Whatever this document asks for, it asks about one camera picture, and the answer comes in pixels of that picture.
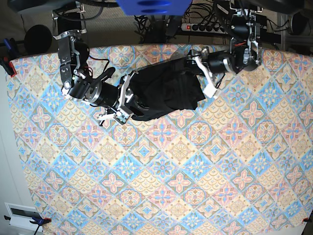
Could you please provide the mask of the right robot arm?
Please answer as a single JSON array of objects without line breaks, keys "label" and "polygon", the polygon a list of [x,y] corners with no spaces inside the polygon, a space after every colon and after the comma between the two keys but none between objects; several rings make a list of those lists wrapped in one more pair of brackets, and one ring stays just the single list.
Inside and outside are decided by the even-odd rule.
[{"label": "right robot arm", "polygon": [[85,9],[82,1],[66,3],[52,11],[54,38],[58,42],[62,95],[73,101],[81,101],[92,107],[103,107],[100,119],[125,120],[138,115],[136,96],[130,80],[137,71],[121,77],[118,86],[107,83],[115,72],[114,67],[105,66],[102,73],[94,77],[87,60],[89,47],[83,41],[86,33]]}]

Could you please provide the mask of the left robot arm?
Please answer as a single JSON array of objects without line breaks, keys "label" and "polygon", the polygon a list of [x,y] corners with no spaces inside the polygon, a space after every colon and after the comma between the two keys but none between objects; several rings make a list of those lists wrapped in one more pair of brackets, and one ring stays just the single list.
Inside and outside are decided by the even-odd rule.
[{"label": "left robot arm", "polygon": [[203,48],[192,55],[192,60],[199,60],[199,66],[204,66],[210,74],[235,73],[242,70],[253,71],[260,65],[259,36],[260,26],[257,24],[257,13],[261,7],[247,3],[243,0],[229,2],[231,20],[226,22],[219,8],[220,1],[213,2],[213,10],[218,23],[230,36],[228,50],[209,53]]}]

